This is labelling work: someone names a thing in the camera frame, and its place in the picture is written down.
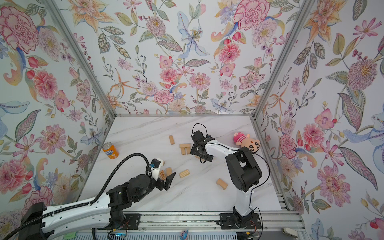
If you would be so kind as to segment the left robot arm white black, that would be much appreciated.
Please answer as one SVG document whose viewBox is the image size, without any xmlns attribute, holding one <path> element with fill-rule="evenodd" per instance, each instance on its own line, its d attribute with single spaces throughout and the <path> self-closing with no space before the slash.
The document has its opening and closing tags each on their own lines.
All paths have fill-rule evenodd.
<svg viewBox="0 0 384 240">
<path fill-rule="evenodd" d="M 140 202 L 154 189 L 169 190 L 175 173 L 162 170 L 164 162 L 153 159 L 145 174 L 105 191 L 106 185 L 94 198 L 60 206 L 31 205 L 21 219 L 21 225 L 5 236 L 17 235 L 20 240 L 47 240 L 86 228 L 116 229 L 127 219 L 123 213 Z"/>
</svg>

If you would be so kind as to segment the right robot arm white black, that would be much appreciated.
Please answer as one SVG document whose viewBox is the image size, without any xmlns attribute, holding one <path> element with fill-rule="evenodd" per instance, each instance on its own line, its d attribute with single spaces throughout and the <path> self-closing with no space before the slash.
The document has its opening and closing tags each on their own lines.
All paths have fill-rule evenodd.
<svg viewBox="0 0 384 240">
<path fill-rule="evenodd" d="M 212 162 L 214 158 L 226 161 L 233 185 L 237 188 L 237 199 L 230 220 L 240 228 L 245 227 L 254 217 L 251 209 L 251 187 L 259 184 L 262 170 L 255 160 L 261 148 L 261 142 L 243 133 L 234 134 L 236 148 L 220 143 L 212 136 L 201 131 L 191 134 L 193 146 L 191 154 L 199 157 L 202 164 Z"/>
</svg>

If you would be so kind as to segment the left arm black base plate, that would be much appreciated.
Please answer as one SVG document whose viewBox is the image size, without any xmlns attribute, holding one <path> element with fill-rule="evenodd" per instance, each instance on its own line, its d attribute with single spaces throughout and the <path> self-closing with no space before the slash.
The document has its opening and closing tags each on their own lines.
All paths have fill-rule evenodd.
<svg viewBox="0 0 384 240">
<path fill-rule="evenodd" d="M 112 221 L 108 226 L 110 230 L 138 230 L 141 214 L 124 214 L 122 220 Z"/>
</svg>

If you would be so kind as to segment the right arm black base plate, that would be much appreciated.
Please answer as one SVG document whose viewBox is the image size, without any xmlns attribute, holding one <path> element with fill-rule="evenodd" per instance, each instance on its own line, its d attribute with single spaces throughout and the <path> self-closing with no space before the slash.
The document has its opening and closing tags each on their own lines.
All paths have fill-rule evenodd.
<svg viewBox="0 0 384 240">
<path fill-rule="evenodd" d="M 245 217 L 235 213 L 221 213 L 217 224 L 222 230 L 261 230 L 262 221 L 259 214 L 250 213 Z"/>
</svg>

